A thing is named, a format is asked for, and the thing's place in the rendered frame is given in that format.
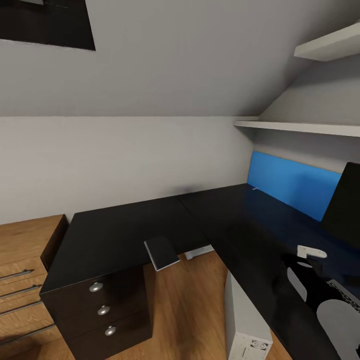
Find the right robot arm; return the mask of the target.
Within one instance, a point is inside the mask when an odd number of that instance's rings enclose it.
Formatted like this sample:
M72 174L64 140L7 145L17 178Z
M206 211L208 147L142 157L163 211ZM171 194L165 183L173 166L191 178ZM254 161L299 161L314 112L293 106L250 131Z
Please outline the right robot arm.
M323 250L302 245L297 246L297 254L281 254L281 260L288 266L288 280L310 306L341 360L360 360L360 312L336 287L318 276L323 265L307 255L327 257Z

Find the keyboard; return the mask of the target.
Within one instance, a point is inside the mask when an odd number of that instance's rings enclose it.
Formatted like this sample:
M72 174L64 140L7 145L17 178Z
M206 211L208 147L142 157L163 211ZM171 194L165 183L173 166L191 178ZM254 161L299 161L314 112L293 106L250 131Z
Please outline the keyboard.
M337 288L341 296L349 302L349 304L358 312L360 312L360 300L358 300L354 295L352 295L348 290L346 290L342 285L337 281L330 280L327 282L331 287Z

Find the notebook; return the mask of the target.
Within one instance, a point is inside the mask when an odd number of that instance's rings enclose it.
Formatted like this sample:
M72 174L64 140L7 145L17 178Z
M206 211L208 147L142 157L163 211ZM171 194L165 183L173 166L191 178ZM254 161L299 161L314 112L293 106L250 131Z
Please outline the notebook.
M180 261L164 234L148 239L144 243L157 272Z

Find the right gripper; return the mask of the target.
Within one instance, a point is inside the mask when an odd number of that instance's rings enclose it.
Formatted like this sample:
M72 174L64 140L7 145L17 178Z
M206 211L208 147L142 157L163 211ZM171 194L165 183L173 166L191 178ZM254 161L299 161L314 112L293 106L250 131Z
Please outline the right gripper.
M319 263L318 260L310 259L310 258L301 258L296 256L295 254L291 254L287 252L283 252L281 254L281 260L283 260L285 266L288 267L291 267L293 262L296 261L297 259L304 262L308 262L316 270L316 273L319 273L323 270L323 265Z

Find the monitor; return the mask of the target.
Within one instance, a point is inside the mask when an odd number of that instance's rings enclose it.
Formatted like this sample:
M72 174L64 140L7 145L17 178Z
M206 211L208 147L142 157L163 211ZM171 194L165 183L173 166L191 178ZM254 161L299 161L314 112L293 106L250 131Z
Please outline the monitor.
M360 163L347 163L319 228L360 250ZM345 281L360 284L360 278Z

